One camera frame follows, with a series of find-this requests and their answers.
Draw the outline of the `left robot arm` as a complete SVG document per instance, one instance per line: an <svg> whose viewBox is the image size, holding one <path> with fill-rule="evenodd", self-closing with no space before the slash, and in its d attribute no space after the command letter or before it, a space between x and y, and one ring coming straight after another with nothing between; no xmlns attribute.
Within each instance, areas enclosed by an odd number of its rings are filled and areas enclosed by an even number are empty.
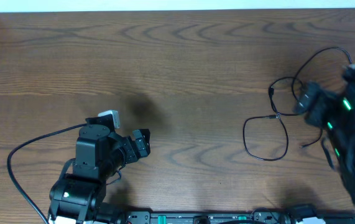
<svg viewBox="0 0 355 224"><path fill-rule="evenodd" d="M103 212L108 179L127 164L150 154L150 131L133 131L134 139L112 126L87 124L79 131L75 158L66 162L50 191L50 223L121 222L120 212Z"/></svg>

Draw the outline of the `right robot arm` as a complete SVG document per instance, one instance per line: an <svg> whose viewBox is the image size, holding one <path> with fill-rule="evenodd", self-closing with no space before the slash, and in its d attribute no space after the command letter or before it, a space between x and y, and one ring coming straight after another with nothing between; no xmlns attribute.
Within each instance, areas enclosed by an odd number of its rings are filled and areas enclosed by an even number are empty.
<svg viewBox="0 0 355 224"><path fill-rule="evenodd" d="M355 205L355 64L343 73L344 90L328 91L308 82L298 97L295 112L311 126L326 131L334 149L342 183Z"/></svg>

